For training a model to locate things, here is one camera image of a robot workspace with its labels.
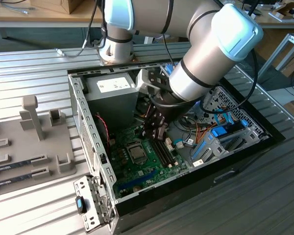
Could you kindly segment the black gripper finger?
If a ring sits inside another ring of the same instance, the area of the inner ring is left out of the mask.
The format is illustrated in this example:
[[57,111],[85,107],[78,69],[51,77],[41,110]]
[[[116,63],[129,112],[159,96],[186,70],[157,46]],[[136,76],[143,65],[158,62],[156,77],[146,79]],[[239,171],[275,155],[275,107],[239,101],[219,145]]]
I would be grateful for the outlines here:
[[165,118],[161,118],[159,122],[159,140],[164,141],[166,138],[166,129],[168,127],[168,122]]
[[147,110],[140,138],[154,141],[162,140],[162,114],[156,106],[150,106]]

